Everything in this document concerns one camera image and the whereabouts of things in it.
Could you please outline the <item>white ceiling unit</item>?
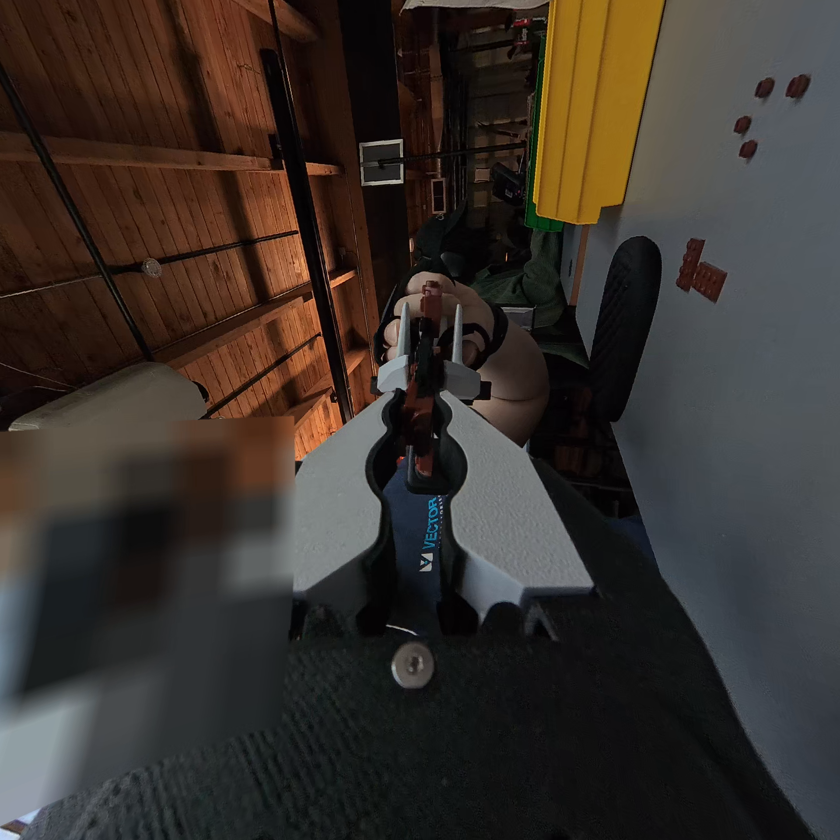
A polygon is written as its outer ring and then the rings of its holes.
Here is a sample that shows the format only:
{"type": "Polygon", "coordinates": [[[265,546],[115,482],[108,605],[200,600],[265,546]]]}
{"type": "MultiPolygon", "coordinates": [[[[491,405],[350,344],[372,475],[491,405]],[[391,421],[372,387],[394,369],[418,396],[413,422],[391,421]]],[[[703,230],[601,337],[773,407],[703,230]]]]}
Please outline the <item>white ceiling unit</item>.
{"type": "Polygon", "coordinates": [[[204,385],[160,362],[142,362],[109,374],[6,425],[12,432],[147,422],[189,421],[207,411],[204,385]]]}

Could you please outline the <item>brown toy brick assembly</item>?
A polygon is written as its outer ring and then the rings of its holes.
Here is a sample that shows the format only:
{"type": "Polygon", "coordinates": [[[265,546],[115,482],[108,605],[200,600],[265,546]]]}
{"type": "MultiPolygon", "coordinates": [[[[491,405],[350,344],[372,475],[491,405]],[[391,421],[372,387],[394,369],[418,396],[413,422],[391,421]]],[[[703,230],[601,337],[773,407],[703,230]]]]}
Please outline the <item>brown toy brick assembly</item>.
{"type": "Polygon", "coordinates": [[[416,493],[438,492],[435,470],[436,394],[444,383],[444,361],[438,349],[443,320],[443,291],[438,281],[423,284],[416,343],[409,358],[402,433],[406,444],[408,487],[416,493]]]}

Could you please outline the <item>person's left forearm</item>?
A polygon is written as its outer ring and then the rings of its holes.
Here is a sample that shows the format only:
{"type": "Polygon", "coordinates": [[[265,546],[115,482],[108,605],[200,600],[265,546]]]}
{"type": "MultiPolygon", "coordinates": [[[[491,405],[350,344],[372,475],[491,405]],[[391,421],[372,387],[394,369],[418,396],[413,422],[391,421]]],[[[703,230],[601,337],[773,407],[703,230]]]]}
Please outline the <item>person's left forearm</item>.
{"type": "Polygon", "coordinates": [[[517,446],[530,439],[550,397],[548,367],[529,332],[510,323],[499,350],[478,370],[490,383],[490,399],[474,401],[473,410],[517,446]]]}

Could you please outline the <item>grey desk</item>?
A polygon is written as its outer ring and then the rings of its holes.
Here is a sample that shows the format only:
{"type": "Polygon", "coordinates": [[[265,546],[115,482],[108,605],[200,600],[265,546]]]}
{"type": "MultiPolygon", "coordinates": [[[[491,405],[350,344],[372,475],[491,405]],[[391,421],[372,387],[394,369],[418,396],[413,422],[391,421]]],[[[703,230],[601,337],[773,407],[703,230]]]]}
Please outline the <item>grey desk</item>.
{"type": "Polygon", "coordinates": [[[577,306],[590,347],[617,247],[656,243],[614,433],[662,575],[820,838],[839,813],[838,58],[839,2],[667,2],[625,202],[589,234],[577,306]],[[728,273],[717,303],[676,285],[691,238],[728,273]]]}

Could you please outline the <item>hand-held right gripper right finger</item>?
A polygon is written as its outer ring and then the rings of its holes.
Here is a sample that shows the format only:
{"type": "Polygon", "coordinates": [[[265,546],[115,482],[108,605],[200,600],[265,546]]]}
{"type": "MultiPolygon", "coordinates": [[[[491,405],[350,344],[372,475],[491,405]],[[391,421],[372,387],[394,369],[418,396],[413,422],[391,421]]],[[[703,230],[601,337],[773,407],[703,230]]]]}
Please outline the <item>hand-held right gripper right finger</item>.
{"type": "Polygon", "coordinates": [[[595,584],[529,454],[449,392],[437,463],[447,480],[453,587],[483,621],[498,603],[590,595],[595,584]]]}

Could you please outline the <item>black office chair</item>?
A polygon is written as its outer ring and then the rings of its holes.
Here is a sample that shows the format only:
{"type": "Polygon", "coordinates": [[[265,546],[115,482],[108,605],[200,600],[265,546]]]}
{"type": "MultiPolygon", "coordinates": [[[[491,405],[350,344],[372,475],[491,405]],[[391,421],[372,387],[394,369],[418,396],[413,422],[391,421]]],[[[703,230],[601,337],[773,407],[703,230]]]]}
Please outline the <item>black office chair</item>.
{"type": "Polygon", "coordinates": [[[615,423],[624,413],[652,327],[662,278],[662,257],[645,236],[616,250],[605,279],[590,351],[589,381],[595,412],[615,423]]]}

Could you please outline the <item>green plastic bin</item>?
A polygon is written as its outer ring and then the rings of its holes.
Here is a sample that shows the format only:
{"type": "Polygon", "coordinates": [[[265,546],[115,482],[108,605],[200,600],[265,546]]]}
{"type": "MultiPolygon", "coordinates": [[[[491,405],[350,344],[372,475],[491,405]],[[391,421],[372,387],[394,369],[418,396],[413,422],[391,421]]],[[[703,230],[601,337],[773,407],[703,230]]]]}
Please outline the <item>green plastic bin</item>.
{"type": "Polygon", "coordinates": [[[537,152],[539,146],[539,121],[540,109],[542,100],[542,84],[544,71],[544,54],[545,44],[544,40],[539,42],[540,50],[535,70],[535,88],[530,97],[530,120],[529,120],[529,137],[528,137],[528,169],[526,177],[526,186],[524,188],[524,223],[533,230],[540,230],[546,233],[560,233],[563,231],[564,222],[548,217],[543,217],[538,214],[536,203],[534,200],[536,189],[536,167],[537,167],[537,152]]]}

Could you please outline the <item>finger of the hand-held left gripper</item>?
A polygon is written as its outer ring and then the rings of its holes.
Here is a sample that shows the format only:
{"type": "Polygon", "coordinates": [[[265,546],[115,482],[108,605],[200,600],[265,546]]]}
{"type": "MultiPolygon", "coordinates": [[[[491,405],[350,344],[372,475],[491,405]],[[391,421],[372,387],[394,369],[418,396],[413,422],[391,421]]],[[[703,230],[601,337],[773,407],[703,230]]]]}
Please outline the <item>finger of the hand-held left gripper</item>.
{"type": "Polygon", "coordinates": [[[410,301],[399,301],[397,318],[385,329],[384,363],[377,375],[377,390],[381,394],[407,391],[419,347],[419,318],[410,301]]]}
{"type": "Polygon", "coordinates": [[[456,304],[454,325],[439,340],[439,353],[443,359],[443,391],[459,400],[476,400],[480,396],[480,374],[465,364],[464,309],[456,304]]]}

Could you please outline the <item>white framed ceiling panel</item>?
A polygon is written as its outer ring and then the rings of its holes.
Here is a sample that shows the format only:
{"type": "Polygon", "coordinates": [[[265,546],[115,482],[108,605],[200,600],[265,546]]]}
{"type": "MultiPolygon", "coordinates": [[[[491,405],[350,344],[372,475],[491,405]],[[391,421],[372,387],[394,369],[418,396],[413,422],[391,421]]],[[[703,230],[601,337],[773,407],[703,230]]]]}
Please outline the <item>white framed ceiling panel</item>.
{"type": "Polygon", "coordinates": [[[365,186],[402,186],[405,181],[404,141],[359,143],[360,183],[365,186]]]}

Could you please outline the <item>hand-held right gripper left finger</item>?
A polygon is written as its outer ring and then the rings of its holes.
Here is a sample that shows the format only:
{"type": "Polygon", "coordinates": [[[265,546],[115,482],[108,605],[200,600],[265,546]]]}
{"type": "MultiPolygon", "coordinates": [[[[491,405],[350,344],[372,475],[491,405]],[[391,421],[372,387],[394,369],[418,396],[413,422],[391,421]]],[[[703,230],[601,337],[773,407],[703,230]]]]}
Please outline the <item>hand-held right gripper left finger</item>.
{"type": "Polygon", "coordinates": [[[301,462],[293,495],[293,594],[348,623],[371,602],[369,568],[385,546],[373,457],[392,433],[398,394],[383,395],[301,462]]]}

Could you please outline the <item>person's left hand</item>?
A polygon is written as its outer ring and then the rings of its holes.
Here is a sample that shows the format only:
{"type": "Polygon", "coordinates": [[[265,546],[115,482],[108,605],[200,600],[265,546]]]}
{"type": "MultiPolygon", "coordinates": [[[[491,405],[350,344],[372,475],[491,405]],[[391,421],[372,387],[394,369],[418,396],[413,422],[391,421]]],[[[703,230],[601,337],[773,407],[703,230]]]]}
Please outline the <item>person's left hand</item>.
{"type": "Polygon", "coordinates": [[[377,360],[382,363],[397,356],[396,345],[403,306],[408,305],[410,319],[419,319],[422,291],[429,282],[439,285],[442,292],[442,313],[448,326],[454,326],[456,308],[462,307],[463,363],[474,370],[479,369],[480,357],[485,355],[495,338],[494,311],[468,286],[446,275],[427,270],[412,275],[403,284],[405,288],[397,292],[394,302],[389,304],[383,321],[383,349],[377,351],[377,360]]]}

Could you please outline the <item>yellow plastic bin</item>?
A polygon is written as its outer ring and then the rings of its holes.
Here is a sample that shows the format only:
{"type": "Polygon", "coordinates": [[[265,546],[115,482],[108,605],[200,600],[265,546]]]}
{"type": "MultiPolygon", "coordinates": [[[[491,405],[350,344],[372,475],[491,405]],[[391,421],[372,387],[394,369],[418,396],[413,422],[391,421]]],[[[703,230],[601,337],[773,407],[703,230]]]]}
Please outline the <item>yellow plastic bin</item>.
{"type": "Polygon", "coordinates": [[[596,224],[623,203],[664,1],[554,1],[542,79],[538,214],[596,224]]]}

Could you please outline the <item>brown flat brick plate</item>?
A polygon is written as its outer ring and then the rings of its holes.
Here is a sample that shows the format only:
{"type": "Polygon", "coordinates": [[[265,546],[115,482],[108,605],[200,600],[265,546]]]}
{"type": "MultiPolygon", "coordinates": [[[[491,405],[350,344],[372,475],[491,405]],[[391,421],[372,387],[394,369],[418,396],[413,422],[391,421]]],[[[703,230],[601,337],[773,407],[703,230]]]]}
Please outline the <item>brown flat brick plate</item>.
{"type": "Polygon", "coordinates": [[[717,303],[727,276],[727,271],[701,261],[697,265],[691,285],[702,297],[717,303]]]}
{"type": "Polygon", "coordinates": [[[706,240],[691,238],[686,243],[686,251],[682,256],[676,285],[682,291],[688,293],[694,287],[694,280],[699,268],[701,253],[706,240]]]}

